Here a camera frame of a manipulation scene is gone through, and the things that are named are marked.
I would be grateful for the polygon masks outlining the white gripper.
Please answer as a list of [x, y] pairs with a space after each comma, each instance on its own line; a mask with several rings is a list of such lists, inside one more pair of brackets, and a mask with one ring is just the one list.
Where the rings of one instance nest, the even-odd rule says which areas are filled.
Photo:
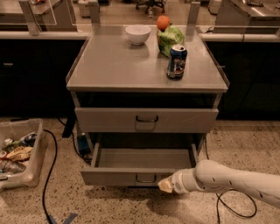
[[166, 193], [190, 193], [197, 189], [193, 169], [176, 171], [171, 178], [164, 178], [157, 183], [159, 189]]

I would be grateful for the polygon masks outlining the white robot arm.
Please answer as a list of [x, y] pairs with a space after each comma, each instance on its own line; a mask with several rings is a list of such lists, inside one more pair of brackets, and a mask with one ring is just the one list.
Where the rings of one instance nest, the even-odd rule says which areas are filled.
[[158, 182], [166, 193], [224, 193], [230, 189], [245, 193], [280, 208], [280, 176], [229, 168], [213, 160], [202, 160], [194, 168], [174, 172]]

